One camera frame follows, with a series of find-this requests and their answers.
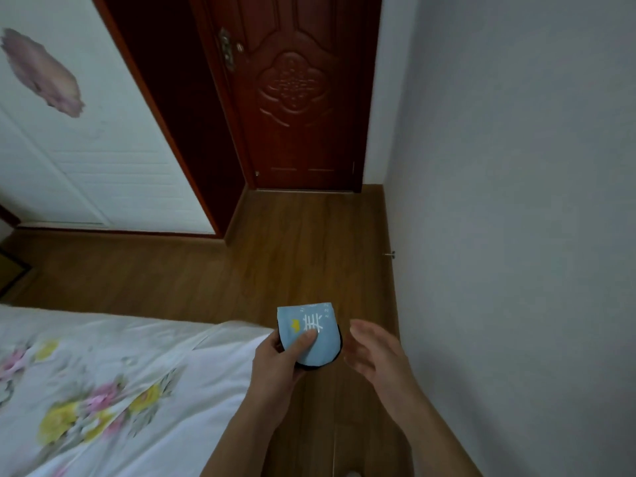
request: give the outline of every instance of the person's left hand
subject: person's left hand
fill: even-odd
[[[279,332],[274,330],[256,349],[252,378],[243,405],[266,418],[273,426],[272,430],[281,425],[290,407],[294,386],[305,373],[294,365],[317,337],[318,332],[310,329],[298,336],[286,351],[282,351]]]

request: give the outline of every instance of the forearm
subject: forearm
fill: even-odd
[[[243,401],[201,477],[258,477],[274,427],[259,408]]]
[[[398,422],[424,475],[430,477],[477,477],[481,473],[449,426],[422,395],[409,415]]]

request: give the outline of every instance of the yellow flower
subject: yellow flower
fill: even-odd
[[[36,352],[36,361],[42,361],[49,358],[60,344],[60,340],[48,340],[44,342]]]
[[[107,410],[102,410],[98,411],[95,414],[95,417],[97,419],[97,424],[93,423],[92,425],[94,426],[84,434],[84,442],[90,442],[92,439],[101,434],[108,424],[111,423],[113,414]]]
[[[37,441],[42,445],[57,441],[78,419],[77,406],[77,402],[71,402],[50,408],[40,422]]]
[[[129,406],[129,409],[134,413],[143,411],[159,400],[160,396],[161,390],[159,389],[159,384],[154,384],[135,398]]]

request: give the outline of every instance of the hand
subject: hand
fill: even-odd
[[[294,365],[317,337],[318,332],[315,329],[308,330],[287,350],[282,351],[279,332],[275,330],[256,349],[252,361],[252,378],[242,406],[263,416],[272,431],[285,418],[294,386],[305,373],[305,370],[295,368]]]
[[[425,401],[399,340],[375,323],[351,320],[345,336],[346,363],[373,385],[388,414],[402,430]]]

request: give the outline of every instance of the dark red door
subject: dark red door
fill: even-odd
[[[370,0],[203,1],[256,186],[355,189],[379,22]]]

